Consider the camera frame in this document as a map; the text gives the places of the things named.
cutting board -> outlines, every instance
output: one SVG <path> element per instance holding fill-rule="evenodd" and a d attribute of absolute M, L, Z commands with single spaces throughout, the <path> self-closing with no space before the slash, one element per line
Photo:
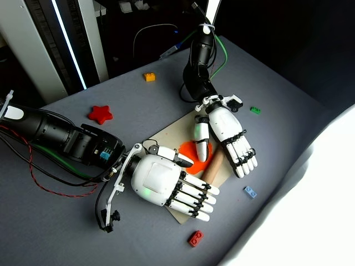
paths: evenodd
<path fill-rule="evenodd" d="M 166 146 L 171 149 L 178 150 L 181 144 L 194 139 L 195 116 L 197 114 L 198 113 L 195 110 L 188 113 L 187 115 L 178 119 L 178 121 L 172 123 L 165 129 L 152 136 L 151 139 L 156 140 L 161 146 Z M 210 141 L 214 151 L 217 147 L 217 144 L 212 137 L 210 137 Z M 195 174 L 195 176 L 201 178 L 202 174 L 203 171 L 200 171 L 199 173 Z M 227 158 L 225 157 L 212 185 L 220 187 L 231 175 L 232 168 Z M 167 209 L 180 224 L 185 223 L 190 218 L 190 216 L 175 211 L 171 208 Z"/>

rolling pin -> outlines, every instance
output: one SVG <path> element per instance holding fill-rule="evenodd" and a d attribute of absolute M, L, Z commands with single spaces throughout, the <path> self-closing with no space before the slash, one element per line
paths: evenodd
<path fill-rule="evenodd" d="M 221 167 L 221 164 L 224 159 L 224 151 L 220 145 L 218 145 L 215 154 L 208 165 L 207 169 L 204 171 L 204 174 L 202 176 L 202 180 L 205 181 L 208 184 L 212 184 L 213 180 L 215 179 L 219 168 Z"/>

white robotic hand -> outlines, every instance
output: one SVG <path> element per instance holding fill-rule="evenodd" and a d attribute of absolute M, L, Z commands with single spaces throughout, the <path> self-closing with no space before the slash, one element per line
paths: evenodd
<path fill-rule="evenodd" d="M 112 231 L 113 214 L 107 213 L 111 213 L 115 193 L 124 190 L 124 184 L 120 183 L 123 174 L 131 177 L 132 189 L 143 199 L 209 221 L 210 216 L 207 213 L 213 211 L 211 204 L 216 203 L 216 198 L 212 195 L 218 195 L 220 191 L 181 168 L 190 167 L 194 162 L 167 147 L 152 145 L 148 154 L 139 156 L 142 149 L 142 144 L 135 144 L 120 169 L 114 189 L 107 200 L 106 210 L 103 210 L 106 230 Z"/>
<path fill-rule="evenodd" d="M 246 130 L 243 130 L 238 119 L 231 113 L 236 112 L 243 105 L 242 101 L 235 95 L 223 97 L 213 95 L 203 99 L 201 105 L 195 107 L 200 112 L 206 108 L 207 115 L 195 117 L 195 142 L 199 160 L 207 160 L 209 126 L 218 140 L 239 178 L 248 175 L 257 166 L 255 150 L 245 138 Z"/>

gray tabletop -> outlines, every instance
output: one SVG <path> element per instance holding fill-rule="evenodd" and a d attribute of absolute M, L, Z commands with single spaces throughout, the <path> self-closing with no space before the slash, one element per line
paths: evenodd
<path fill-rule="evenodd" d="M 222 41 L 229 61 L 212 82 L 220 94 L 236 94 L 243 100 L 244 107 L 236 116 L 247 129 L 259 166 L 244 179 L 232 176 L 220 187 L 210 221 L 189 219 L 179 225 L 165 208 L 139 198 L 126 181 L 125 192 L 113 202 L 121 221 L 107 234 L 99 230 L 94 217 L 95 195 L 64 198 L 40 190 L 31 179 L 28 165 L 0 143 L 0 264 L 206 266 L 221 260 L 307 146 L 324 116 L 318 102 L 227 39 Z M 121 138 L 130 149 L 194 108 L 178 97 L 188 54 L 188 50 L 179 52 L 47 108 L 76 124 L 100 127 Z M 219 50 L 216 65 L 222 61 Z M 146 83 L 142 76 L 146 72 L 154 72 L 157 80 Z M 109 105 L 114 120 L 99 126 L 87 119 L 93 105 Z M 260 108 L 261 115 L 252 113 L 251 106 Z M 75 181 L 38 154 L 34 154 L 34 161 Z M 36 170 L 35 175 L 52 190 L 87 190 L 67 187 Z M 245 186 L 257 192 L 255 199 L 242 191 Z M 110 190 L 104 192 L 100 209 Z M 191 248 L 187 239 L 197 229 L 205 237 L 198 247 Z"/>

star-shaped object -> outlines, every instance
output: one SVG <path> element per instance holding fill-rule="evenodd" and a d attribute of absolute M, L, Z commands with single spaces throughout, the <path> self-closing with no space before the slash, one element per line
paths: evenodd
<path fill-rule="evenodd" d="M 90 120 L 96 120 L 97 123 L 102 125 L 106 120 L 113 119 L 113 115 L 110 113 L 110 107 L 106 106 L 94 106 L 93 111 L 88 115 Z"/>

